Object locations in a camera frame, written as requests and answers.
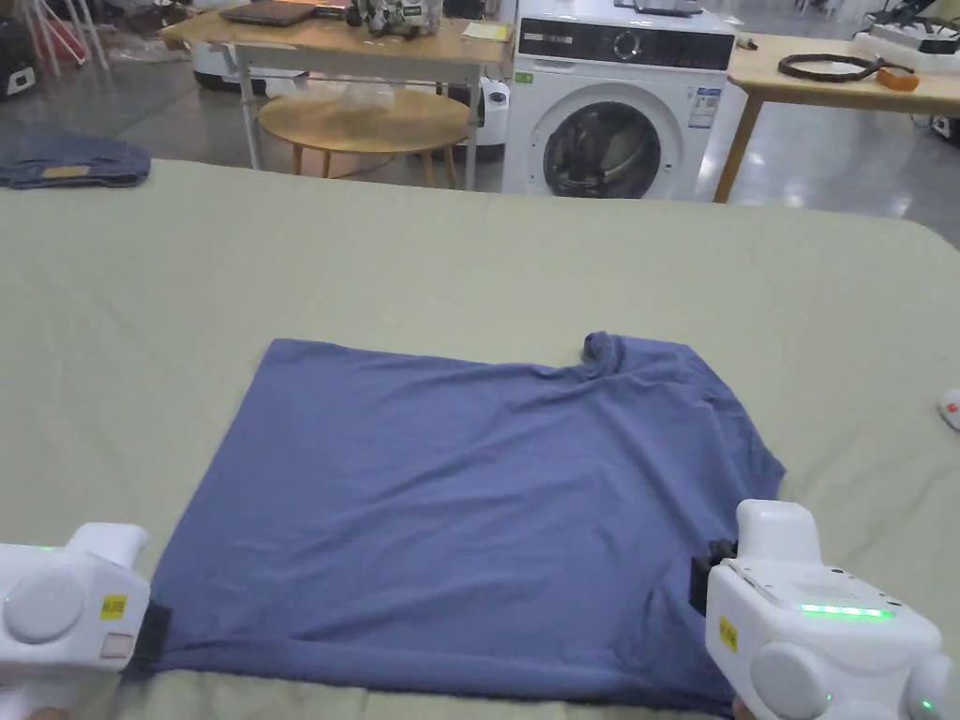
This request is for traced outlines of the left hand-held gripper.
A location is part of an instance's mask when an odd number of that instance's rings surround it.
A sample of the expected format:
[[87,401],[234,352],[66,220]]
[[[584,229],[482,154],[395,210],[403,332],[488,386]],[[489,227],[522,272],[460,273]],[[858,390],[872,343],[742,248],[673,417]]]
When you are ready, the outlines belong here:
[[173,613],[134,568],[148,542],[141,526],[89,522],[62,547],[2,545],[2,679],[151,670]]

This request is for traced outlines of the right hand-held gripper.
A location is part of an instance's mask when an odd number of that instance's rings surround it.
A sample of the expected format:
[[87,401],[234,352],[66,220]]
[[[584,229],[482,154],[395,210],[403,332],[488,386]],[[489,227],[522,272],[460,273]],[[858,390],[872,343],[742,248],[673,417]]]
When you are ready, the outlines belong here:
[[706,649],[756,719],[954,719],[958,665],[935,625],[819,552],[813,515],[749,499],[736,541],[691,561]]

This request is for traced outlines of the person's left hand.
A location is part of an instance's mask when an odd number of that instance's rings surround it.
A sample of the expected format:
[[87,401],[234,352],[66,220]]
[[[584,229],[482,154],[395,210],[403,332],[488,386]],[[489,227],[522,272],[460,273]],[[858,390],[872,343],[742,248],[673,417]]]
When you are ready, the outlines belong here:
[[68,714],[82,698],[118,679],[123,669],[69,665],[11,666],[1,675],[1,718],[30,719],[37,713]]

